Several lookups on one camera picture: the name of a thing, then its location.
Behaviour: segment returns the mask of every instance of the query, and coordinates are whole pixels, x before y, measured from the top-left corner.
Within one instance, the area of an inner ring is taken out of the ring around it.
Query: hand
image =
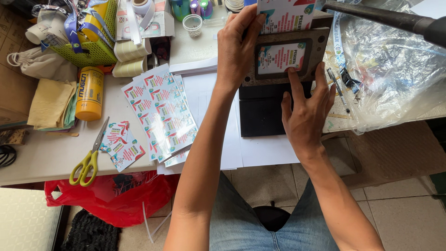
[[[324,71],[325,63],[320,62],[316,69],[316,88],[313,96],[306,99],[299,76],[293,68],[288,70],[294,108],[291,111],[291,96],[284,92],[282,122],[286,136],[303,164],[325,152],[321,143],[322,128],[335,101],[336,86],[332,85],[329,90]]]
[[[246,6],[239,14],[231,14],[218,34],[218,88],[236,91],[254,62],[254,45],[266,14],[256,15],[257,4]],[[248,28],[246,37],[242,34]]]

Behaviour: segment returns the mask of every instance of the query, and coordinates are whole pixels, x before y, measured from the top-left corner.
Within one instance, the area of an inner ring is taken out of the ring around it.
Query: red plastic bag
[[[178,175],[157,175],[157,171],[97,176],[87,187],[73,186],[68,180],[45,182],[47,206],[79,205],[91,214],[116,227],[130,227],[169,202],[177,190]],[[62,195],[51,193],[59,187]]]

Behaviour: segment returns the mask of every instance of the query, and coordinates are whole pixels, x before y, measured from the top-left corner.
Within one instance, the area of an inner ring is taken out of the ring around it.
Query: yellow bottle
[[[105,13],[107,12],[107,7],[108,7],[108,1],[103,4],[97,4],[97,5],[93,6],[92,9],[97,11],[99,13],[99,15],[102,17],[102,19],[104,19]],[[102,28],[101,23],[99,23],[99,21],[94,16],[92,16],[90,14],[87,14],[87,16],[85,16],[84,22],[91,23],[92,25],[98,27],[99,30],[101,30],[101,28]],[[99,40],[99,36],[94,31],[92,31],[90,29],[82,29],[82,32],[92,42],[96,42]]]
[[[101,118],[104,73],[96,67],[84,67],[79,79],[76,118],[93,121]]]

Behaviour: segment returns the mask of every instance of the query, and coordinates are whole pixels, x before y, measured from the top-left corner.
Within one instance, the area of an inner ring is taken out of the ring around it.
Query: black chair
[[[271,201],[271,206],[258,206],[253,209],[262,225],[272,232],[281,229],[291,215],[282,208],[275,207],[274,201]]]

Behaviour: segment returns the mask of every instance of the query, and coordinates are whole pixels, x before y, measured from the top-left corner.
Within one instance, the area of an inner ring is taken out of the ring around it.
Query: green plastic basket
[[[118,5],[116,0],[109,0],[108,2],[104,21],[107,24],[112,36],[115,36],[115,18]],[[115,43],[113,43],[108,36],[105,37],[111,46],[115,45]],[[115,57],[113,49],[108,47],[108,45],[101,38],[99,38],[97,42],[81,43],[81,46],[83,49],[89,50],[89,53],[74,53],[71,44],[64,45],[63,47],[50,46],[50,48],[80,68],[86,66],[113,64],[118,61],[118,59]]]

